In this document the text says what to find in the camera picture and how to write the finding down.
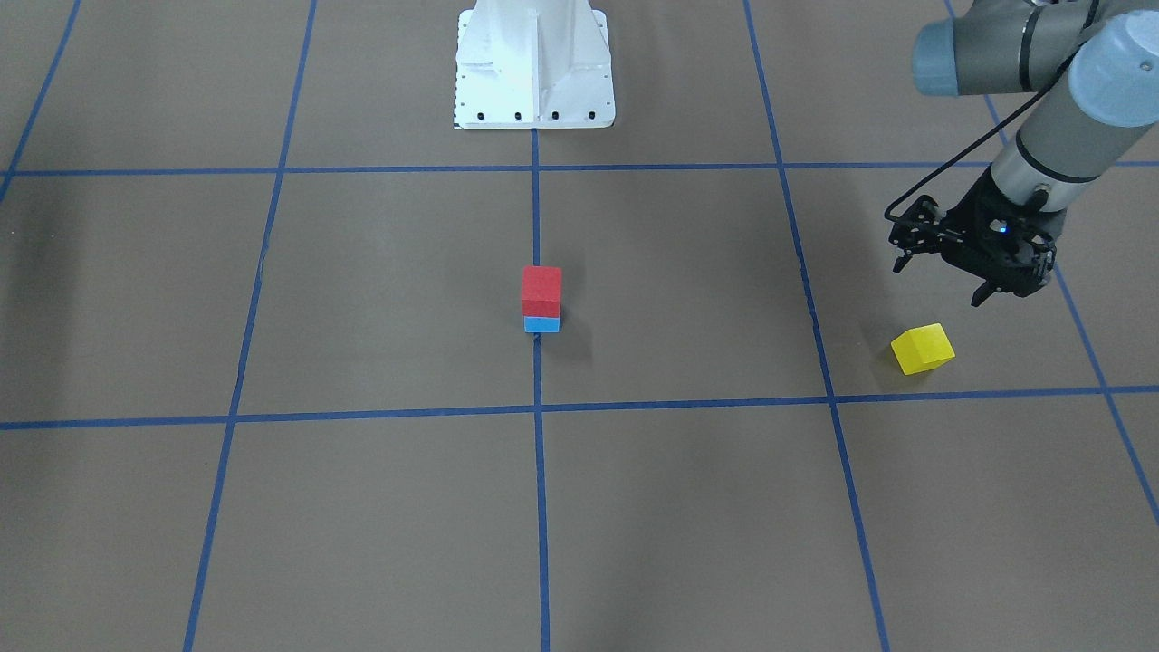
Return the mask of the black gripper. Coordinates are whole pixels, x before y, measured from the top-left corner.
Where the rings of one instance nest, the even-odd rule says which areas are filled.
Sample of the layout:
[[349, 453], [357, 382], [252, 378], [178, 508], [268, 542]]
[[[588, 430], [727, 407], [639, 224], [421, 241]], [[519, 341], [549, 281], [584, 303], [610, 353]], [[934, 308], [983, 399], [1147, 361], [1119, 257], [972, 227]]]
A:
[[1050, 280], [1067, 210], [1047, 211], [1047, 188], [1032, 190], [1025, 204], [1011, 202], [991, 173], [967, 191], [941, 224], [960, 236], [941, 257], [953, 268], [982, 278], [970, 305], [981, 308], [994, 293], [1030, 296]]

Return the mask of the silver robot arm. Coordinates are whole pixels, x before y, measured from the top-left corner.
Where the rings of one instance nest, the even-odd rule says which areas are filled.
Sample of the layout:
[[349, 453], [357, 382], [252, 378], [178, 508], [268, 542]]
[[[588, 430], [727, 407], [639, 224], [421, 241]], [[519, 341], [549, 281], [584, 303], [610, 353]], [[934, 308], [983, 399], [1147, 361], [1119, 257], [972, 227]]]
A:
[[914, 38], [927, 96], [1027, 91], [1011, 141], [961, 202], [923, 195], [896, 217], [895, 271], [919, 254], [981, 278], [970, 301], [1050, 281], [1067, 207], [1154, 129], [1154, 1], [974, 1]]

